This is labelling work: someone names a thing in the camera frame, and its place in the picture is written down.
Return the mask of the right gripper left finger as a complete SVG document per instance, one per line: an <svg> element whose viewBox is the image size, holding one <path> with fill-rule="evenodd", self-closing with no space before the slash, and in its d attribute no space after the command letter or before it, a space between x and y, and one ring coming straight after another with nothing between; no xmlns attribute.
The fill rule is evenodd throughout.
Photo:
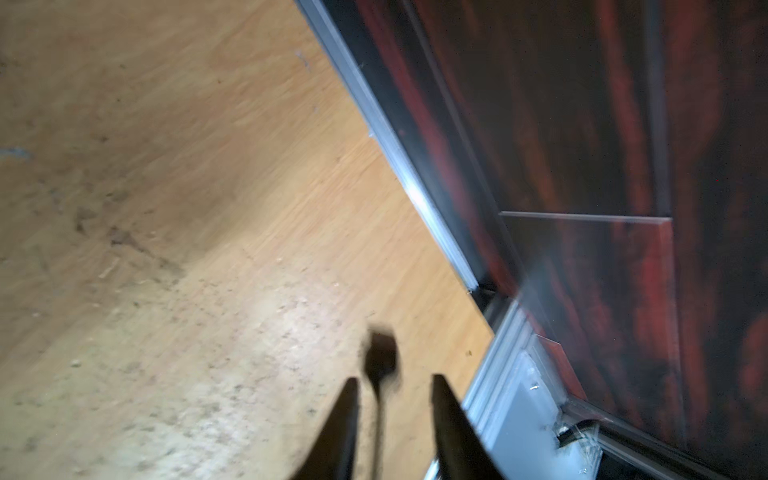
<svg viewBox="0 0 768 480"><path fill-rule="evenodd" d="M359 412L359 380L349 377L312 448L291 479L352 479Z"/></svg>

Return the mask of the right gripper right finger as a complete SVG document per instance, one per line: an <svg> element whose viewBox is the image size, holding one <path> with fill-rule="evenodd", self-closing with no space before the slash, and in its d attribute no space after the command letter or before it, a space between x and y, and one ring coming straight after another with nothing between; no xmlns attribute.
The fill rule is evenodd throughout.
<svg viewBox="0 0 768 480"><path fill-rule="evenodd" d="M431 402L439 477L503 479L442 374L432 376Z"/></svg>

